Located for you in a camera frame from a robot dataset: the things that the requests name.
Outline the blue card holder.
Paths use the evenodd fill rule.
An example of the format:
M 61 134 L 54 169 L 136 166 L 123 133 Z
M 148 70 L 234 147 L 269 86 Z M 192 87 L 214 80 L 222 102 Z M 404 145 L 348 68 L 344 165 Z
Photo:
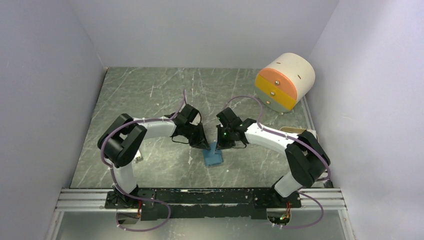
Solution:
M 224 162 L 222 157 L 222 151 L 220 149 L 217 149 L 217 142 L 214 141 L 210 143 L 209 147 L 209 150 L 202 150 L 202 156 L 205 166 L 213 167 L 222 164 Z

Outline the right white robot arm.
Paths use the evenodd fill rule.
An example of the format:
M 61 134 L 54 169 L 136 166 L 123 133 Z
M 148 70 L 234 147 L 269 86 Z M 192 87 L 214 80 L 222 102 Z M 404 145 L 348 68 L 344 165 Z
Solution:
M 310 131 L 296 134 L 266 127 L 251 118 L 241 120 L 229 107 L 216 117 L 220 122 L 216 126 L 216 149 L 235 148 L 241 142 L 244 146 L 254 144 L 285 154 L 289 173 L 272 185 L 269 197 L 275 207 L 282 207 L 293 192 L 310 188 L 323 173 L 329 172 L 331 161 Z

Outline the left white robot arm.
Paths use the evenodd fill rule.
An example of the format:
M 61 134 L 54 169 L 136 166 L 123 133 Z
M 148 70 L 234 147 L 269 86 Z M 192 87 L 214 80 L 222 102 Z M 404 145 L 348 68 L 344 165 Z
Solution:
M 133 118 L 123 113 L 103 133 L 97 142 L 100 159 L 108 166 L 113 188 L 119 192 L 118 201 L 124 207 L 132 208 L 139 200 L 132 162 L 144 140 L 184 137 L 192 148 L 211 149 L 203 124 L 194 122 L 200 117 L 200 111 L 189 104 L 158 118 Z

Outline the small white plastic piece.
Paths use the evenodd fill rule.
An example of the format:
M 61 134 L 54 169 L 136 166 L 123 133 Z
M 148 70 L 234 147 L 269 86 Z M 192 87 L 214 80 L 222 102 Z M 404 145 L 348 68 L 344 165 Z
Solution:
M 139 163 L 139 162 L 141 162 L 143 159 L 144 159 L 144 158 L 143 158 L 143 155 L 142 155 L 142 154 L 141 154 L 141 152 L 138 150 L 138 151 L 136 152 L 136 154 L 135 154 L 134 158 L 133 158 L 133 161 L 134 161 L 135 163 Z

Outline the beige cylindrical drawer box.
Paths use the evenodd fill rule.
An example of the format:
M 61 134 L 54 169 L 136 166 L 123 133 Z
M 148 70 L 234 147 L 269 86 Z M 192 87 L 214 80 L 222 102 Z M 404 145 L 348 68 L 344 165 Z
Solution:
M 295 53 L 284 53 L 261 69 L 255 78 L 255 92 L 266 106 L 290 112 L 315 83 L 313 66 Z

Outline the beige oval tray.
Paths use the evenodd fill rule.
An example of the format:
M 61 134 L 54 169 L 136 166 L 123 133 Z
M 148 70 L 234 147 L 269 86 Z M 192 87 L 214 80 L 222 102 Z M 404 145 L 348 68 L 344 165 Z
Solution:
M 310 133 L 312 133 L 312 135 L 319 140 L 319 137 L 317 135 L 317 132 L 313 129 L 305 129 L 305 128 L 297 128 L 297 127 L 289 127 L 289 126 L 283 126 L 279 129 L 282 132 L 287 132 L 287 133 L 293 133 L 293 134 L 301 134 L 304 131 L 308 131 Z

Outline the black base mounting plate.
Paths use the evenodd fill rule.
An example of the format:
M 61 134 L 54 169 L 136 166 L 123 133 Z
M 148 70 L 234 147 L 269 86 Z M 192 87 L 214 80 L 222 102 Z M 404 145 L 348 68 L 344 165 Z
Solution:
M 268 187 L 253 188 L 139 188 L 137 199 L 109 191 L 104 208 L 140 213 L 142 221 L 159 219 L 238 218 L 267 219 L 267 211 L 300 208 L 300 195 L 280 196 Z

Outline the aluminium rail frame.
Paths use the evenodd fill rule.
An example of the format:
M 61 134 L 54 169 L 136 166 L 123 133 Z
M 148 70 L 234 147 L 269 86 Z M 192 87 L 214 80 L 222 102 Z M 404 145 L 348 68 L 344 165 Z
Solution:
M 107 172 L 111 174 L 110 169 L 107 166 Z M 324 172 L 320 178 L 327 178 L 329 175 L 328 172 Z M 254 186 L 233 186 L 233 187 L 141 187 L 138 183 L 138 189 L 140 188 L 151 188 L 151 189 L 218 189 L 218 188 L 259 188 Z M 109 213 L 122 213 L 125 216 L 130 218 L 141 217 L 140 213 L 136 213 L 134 210 L 119 212 L 116 209 L 106 209 L 104 207 L 107 193 L 115 190 L 113 187 L 110 189 L 63 189 L 59 195 L 58 202 L 55 206 L 57 212 L 109 212 Z M 299 208 L 288 207 L 286 210 L 278 210 L 272 208 L 267 212 L 284 212 L 289 214 L 291 210 L 309 210 L 309 211 L 319 211 L 319 210 L 344 210 L 346 208 L 346 203 L 342 192 L 338 188 L 313 188 L 311 187 L 302 187 L 295 191 L 300 196 L 301 206 Z

